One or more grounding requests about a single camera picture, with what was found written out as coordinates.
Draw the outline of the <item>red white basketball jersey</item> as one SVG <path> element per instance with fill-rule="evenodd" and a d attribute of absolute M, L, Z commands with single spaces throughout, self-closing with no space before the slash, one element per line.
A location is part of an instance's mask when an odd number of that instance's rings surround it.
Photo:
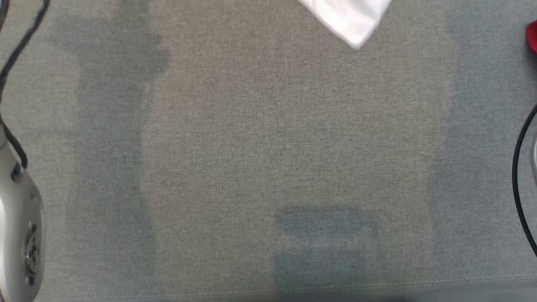
<path fill-rule="evenodd" d="M 371 37 L 393 0 L 297 0 L 353 49 Z"/>

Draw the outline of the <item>red shorts with white stripe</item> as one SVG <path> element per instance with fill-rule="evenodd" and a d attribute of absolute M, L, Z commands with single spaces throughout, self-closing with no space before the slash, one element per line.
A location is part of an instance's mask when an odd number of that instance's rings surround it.
<path fill-rule="evenodd" d="M 530 49 L 537 55 L 537 19 L 526 26 L 525 34 Z"/>

